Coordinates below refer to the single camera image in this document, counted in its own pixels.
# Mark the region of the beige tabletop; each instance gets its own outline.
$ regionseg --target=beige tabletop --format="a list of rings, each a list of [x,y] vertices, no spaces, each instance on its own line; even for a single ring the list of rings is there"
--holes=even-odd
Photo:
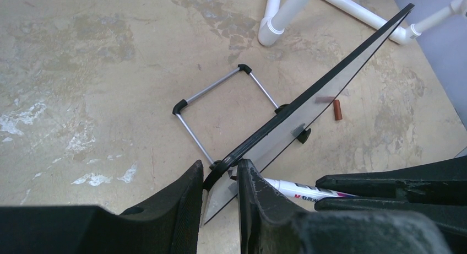
[[[355,0],[383,18],[393,0]],[[171,114],[248,64],[292,101],[374,30],[311,0],[270,48],[257,41],[266,0],[0,0],[0,204],[99,204],[148,198],[197,159]],[[386,42],[304,145],[263,173],[313,184],[325,174],[398,169],[454,157],[467,133],[418,44]],[[184,110],[214,159],[273,116],[238,74]],[[234,200],[200,230],[199,253],[238,253]]]

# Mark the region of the metal rod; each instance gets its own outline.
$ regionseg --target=metal rod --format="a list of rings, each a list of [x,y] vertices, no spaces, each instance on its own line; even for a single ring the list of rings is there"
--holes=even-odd
[[[222,82],[228,80],[230,77],[232,77],[235,73],[239,72],[240,71],[240,68],[236,68],[235,70],[233,70],[232,72],[230,72],[229,74],[223,76],[222,78],[220,78],[217,82],[207,86],[206,88],[204,88],[202,91],[196,93],[195,95],[191,96],[190,98],[187,99],[187,103],[190,104],[191,102],[193,102],[194,100],[196,100],[197,98],[203,96],[205,93],[207,93],[208,91],[214,89],[216,86],[218,86],[219,84],[221,84]]]
[[[206,151],[206,149],[204,149],[203,145],[201,145],[201,142],[198,140],[198,138],[194,135],[193,131],[191,131],[190,127],[187,125],[187,123],[185,123],[185,120],[182,118],[181,115],[179,114],[175,114],[178,119],[180,119],[180,121],[182,122],[183,126],[185,126],[186,130],[188,131],[188,133],[190,133],[190,136],[194,139],[194,141],[196,142],[196,144],[199,146],[199,148],[201,149],[201,151],[204,153],[204,155],[206,156],[206,158],[209,160],[209,162],[211,164],[214,163],[213,159],[209,156],[208,152]]]
[[[265,88],[261,85],[261,83],[258,81],[258,79],[253,75],[253,72],[249,73],[249,76],[254,80],[256,85],[261,89],[261,91],[266,95],[266,97],[269,99],[269,101],[274,105],[274,107],[277,109],[279,108],[276,102],[273,100],[273,98],[269,95],[269,93],[265,90]]]

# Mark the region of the brown cylinder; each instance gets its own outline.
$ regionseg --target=brown cylinder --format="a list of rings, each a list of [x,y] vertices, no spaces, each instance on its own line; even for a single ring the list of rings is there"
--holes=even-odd
[[[334,117],[336,121],[342,120],[342,111],[340,110],[340,101],[334,100],[333,106],[334,106]]]

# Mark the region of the black plastic corner connector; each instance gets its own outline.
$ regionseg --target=black plastic corner connector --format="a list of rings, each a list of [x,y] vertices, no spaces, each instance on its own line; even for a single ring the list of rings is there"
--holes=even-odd
[[[245,73],[250,74],[253,71],[248,65],[246,64],[238,64],[240,71],[245,71]]]
[[[172,109],[172,114],[173,115],[179,115],[180,111],[182,111],[183,108],[187,107],[188,103],[185,99],[181,100],[176,104],[173,109]]]

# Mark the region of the metal stand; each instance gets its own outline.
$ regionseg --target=metal stand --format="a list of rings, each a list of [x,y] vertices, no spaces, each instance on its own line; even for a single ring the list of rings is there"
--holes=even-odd
[[[181,111],[187,107],[189,104],[191,104],[192,102],[194,102],[195,100],[197,100],[198,98],[200,98],[201,96],[203,96],[204,94],[206,94],[207,92],[209,92],[210,90],[216,88],[218,85],[220,85],[221,83],[223,83],[224,81],[230,79],[231,77],[233,77],[235,74],[237,74],[238,72],[240,71],[244,71],[246,74],[248,74],[248,76],[250,76],[253,81],[256,83],[256,85],[258,85],[258,87],[260,88],[260,90],[263,92],[264,95],[266,95],[266,97],[268,98],[268,100],[273,104],[273,106],[276,108],[276,110],[279,108],[279,106],[276,104],[276,102],[273,100],[273,98],[271,97],[271,95],[269,95],[269,93],[266,91],[266,89],[261,85],[261,83],[259,82],[259,80],[253,75],[253,71],[251,70],[251,68],[245,64],[239,64],[238,67],[236,69],[234,69],[232,72],[230,72],[229,74],[223,76],[222,78],[220,78],[218,81],[216,81],[215,83],[207,86],[206,88],[204,88],[203,90],[201,90],[200,92],[196,93],[195,95],[191,96],[190,98],[188,98],[187,100],[183,99],[181,100],[180,102],[178,102],[178,104],[176,104],[174,107],[173,107],[173,110],[172,110],[172,114],[176,115],[178,117],[178,119],[180,119],[180,122],[182,122],[183,126],[185,126],[186,130],[188,131],[188,133],[190,134],[190,136],[193,138],[193,140],[196,142],[196,144],[198,145],[198,147],[201,149],[201,151],[203,152],[203,154],[206,156],[206,158],[208,159],[208,161],[211,163],[211,165],[215,164],[215,161],[213,160],[213,158],[211,158],[211,156],[209,155],[209,153],[206,151],[206,149],[203,147],[203,145],[201,144],[201,142],[199,141],[199,139],[196,137],[196,135],[193,133],[193,131],[190,129],[190,127],[188,126],[187,122],[183,119],[182,117],[182,114],[181,114]]]

